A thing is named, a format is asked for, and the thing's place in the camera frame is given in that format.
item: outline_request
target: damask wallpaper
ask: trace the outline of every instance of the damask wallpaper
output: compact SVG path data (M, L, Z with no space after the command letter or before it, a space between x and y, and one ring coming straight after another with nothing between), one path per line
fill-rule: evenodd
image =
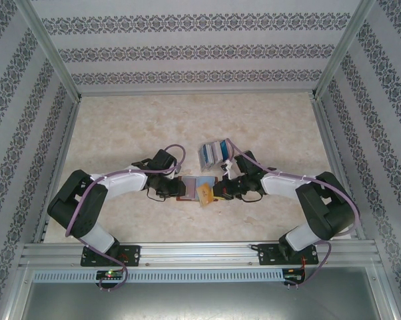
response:
M321 98L401 311L401 0L374 4Z
M20 245L36 233L73 105L14 2L0 0L0 306Z
M359 0L37 0L79 91L313 89Z

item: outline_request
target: metal extrusion bar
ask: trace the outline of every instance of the metal extrusion bar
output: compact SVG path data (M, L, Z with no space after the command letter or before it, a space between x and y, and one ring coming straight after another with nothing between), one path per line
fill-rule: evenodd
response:
M141 254L138 267L131 269L288 269L300 265L261 266L258 253L250 246L268 242L234 243L123 243L140 245ZM26 244L19 262L19 269L86 269L79 265L82 244ZM317 247L321 261L327 252L327 246ZM332 253L325 267L368 267L381 263L374 241L335 240L332 241Z

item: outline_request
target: stack of cards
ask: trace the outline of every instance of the stack of cards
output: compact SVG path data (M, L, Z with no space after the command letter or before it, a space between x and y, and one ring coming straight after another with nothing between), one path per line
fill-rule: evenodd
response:
M221 165L230 156L231 146L226 140L206 143L199 149L200 170L208 171Z

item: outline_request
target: beige marble surface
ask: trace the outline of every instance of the beige marble surface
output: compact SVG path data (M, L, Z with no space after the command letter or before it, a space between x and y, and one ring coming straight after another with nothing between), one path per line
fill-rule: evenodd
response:
M307 93L84 97L61 184L76 169L116 171L171 143L187 150L181 175L200 175L199 145L226 137L267 166L299 174L329 170ZM305 219L298 201L279 196L202 209L175 199L157 203L142 191L106 202L99 222L121 242L250 241L277 240ZM75 241L64 234L50 220L45 242Z

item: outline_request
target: aluminum frame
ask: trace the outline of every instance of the aluminum frame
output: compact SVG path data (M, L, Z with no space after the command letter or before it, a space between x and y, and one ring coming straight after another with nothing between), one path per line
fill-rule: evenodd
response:
M300 265L262 266L258 253L250 246L276 241L226 243L123 243L140 245L140 263L131 270L207 270L207 269L290 269ZM382 266L378 248L373 240L333 240L332 253L325 268L364 267L381 319L401 319ZM34 274L47 270L105 270L106 267L81 267L83 245L79 243L32 243L23 248L17 274L11 288L5 312L0 319L22 319ZM328 250L316 246L321 261Z

